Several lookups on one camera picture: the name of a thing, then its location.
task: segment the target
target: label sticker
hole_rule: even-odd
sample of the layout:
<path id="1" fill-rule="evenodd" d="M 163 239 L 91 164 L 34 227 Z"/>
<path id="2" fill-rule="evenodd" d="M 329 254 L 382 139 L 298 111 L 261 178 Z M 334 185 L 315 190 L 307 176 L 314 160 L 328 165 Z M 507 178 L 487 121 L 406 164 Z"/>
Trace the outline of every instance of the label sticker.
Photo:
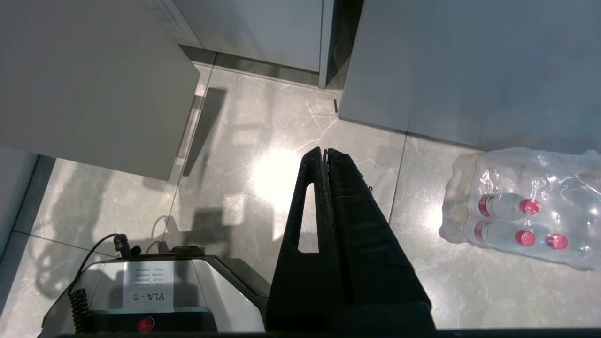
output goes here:
<path id="1" fill-rule="evenodd" d="M 174 262 L 126 262 L 123 310 L 173 312 Z"/>

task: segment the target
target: black cable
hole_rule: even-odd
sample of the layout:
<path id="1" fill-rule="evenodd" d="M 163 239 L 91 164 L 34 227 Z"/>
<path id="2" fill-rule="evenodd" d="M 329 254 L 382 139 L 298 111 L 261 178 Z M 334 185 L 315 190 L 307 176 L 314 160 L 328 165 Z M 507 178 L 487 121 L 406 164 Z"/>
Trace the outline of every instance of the black cable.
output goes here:
<path id="1" fill-rule="evenodd" d="M 96 248 L 98 248 L 98 246 L 100 246 L 100 244 L 102 244 L 102 242 L 104 242 L 105 240 L 118 235 L 118 233 L 112 233 L 108 236 L 105 236 L 104 238 L 99 240 L 98 243 L 96 243 L 96 245 L 92 247 L 92 249 L 85 256 L 84 261 L 81 263 L 81 266 L 79 267 L 79 270 L 77 271 L 73 282 L 71 283 L 71 285 L 69 285 L 69 288 L 67 288 L 67 296 L 69 297 L 69 301 L 71 302 L 71 313 L 73 315 L 73 324 L 75 325 L 76 333 L 83 333 L 90 330 L 90 308 L 88 307 L 88 297 L 85 294 L 85 289 L 79 288 L 73 292 L 73 288 L 75 287 L 75 284 L 77 284 L 77 282 L 79 281 L 79 278 L 81 277 L 81 274 L 84 270 L 85 264 L 88 262 L 88 259 L 90 258 L 90 256 L 92 256 Z"/>

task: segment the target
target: marble floor tile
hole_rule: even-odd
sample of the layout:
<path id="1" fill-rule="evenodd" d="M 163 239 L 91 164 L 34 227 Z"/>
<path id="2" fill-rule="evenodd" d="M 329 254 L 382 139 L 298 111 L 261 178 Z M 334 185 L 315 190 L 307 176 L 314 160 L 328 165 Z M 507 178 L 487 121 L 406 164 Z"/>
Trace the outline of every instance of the marble floor tile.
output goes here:
<path id="1" fill-rule="evenodd" d="M 405 136 L 339 120 L 339 98 L 213 69 L 166 244 L 241 258 L 271 281 L 300 159 L 317 146 L 350 154 L 388 217 Z M 302 249 L 310 250 L 314 207 L 305 210 Z"/>
<path id="2" fill-rule="evenodd" d="M 35 338 L 88 252 L 13 232 L 0 263 L 0 336 Z M 110 259 L 93 254 L 90 262 Z"/>
<path id="3" fill-rule="evenodd" d="M 47 186 L 28 192 L 22 213 L 29 217 L 17 220 L 15 229 L 82 248 L 91 248 L 110 233 L 125 233 L 132 246 L 156 251 L 152 243 L 165 230 L 212 71 L 207 66 L 195 67 L 201 76 L 169 181 L 57 159 L 53 168 L 45 167 L 52 170 Z M 38 175 L 47 173 L 40 169 L 34 173 Z M 39 199 L 34 195 L 42 195 L 41 202 L 33 202 Z M 115 252 L 110 241 L 98 251 Z"/>
<path id="4" fill-rule="evenodd" d="M 390 225 L 432 301 L 436 326 L 598 326 L 601 275 L 440 236 L 453 162 L 471 152 L 408 137 L 399 172 Z"/>

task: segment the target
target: floor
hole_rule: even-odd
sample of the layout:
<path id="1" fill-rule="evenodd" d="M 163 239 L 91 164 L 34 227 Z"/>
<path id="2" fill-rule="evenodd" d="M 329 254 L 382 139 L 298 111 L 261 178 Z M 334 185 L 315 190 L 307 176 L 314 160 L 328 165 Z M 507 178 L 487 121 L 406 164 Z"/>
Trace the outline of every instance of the floor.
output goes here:
<path id="1" fill-rule="evenodd" d="M 270 282 L 298 163 L 317 146 L 350 154 L 373 187 L 438 328 L 601 321 L 601 276 L 594 272 L 439 236 L 452 164 L 473 150 L 339 120 L 339 90 L 219 63 L 196 67 L 197 96 L 169 181 L 40 158 L 0 265 L 0 335 L 35 337 L 85 253 L 113 232 L 149 252 L 201 245 L 243 259 Z M 316 251 L 314 219 L 307 203 L 303 252 Z M 106 244 L 94 258 L 113 255 Z"/>

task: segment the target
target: red button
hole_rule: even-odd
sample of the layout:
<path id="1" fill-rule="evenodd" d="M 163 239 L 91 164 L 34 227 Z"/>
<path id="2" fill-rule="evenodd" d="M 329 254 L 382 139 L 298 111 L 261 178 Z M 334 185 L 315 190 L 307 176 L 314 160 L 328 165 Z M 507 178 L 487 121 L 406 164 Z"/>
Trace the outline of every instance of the red button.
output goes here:
<path id="1" fill-rule="evenodd" d="M 138 332 L 149 333 L 154 327 L 154 319 L 152 317 L 144 317 L 138 322 Z"/>

